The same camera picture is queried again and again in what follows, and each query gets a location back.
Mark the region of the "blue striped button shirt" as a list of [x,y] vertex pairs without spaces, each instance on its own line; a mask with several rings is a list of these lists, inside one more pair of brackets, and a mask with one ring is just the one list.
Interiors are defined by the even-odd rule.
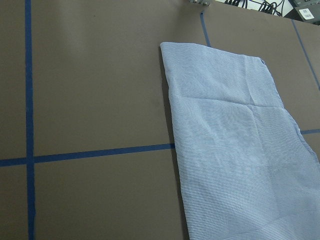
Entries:
[[319,239],[320,164],[265,62],[160,48],[190,239]]

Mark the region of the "aluminium frame post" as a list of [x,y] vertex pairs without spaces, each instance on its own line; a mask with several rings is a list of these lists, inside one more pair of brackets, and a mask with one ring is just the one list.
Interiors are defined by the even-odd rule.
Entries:
[[188,0],[191,4],[198,4],[202,6],[209,6],[212,3],[212,0]]

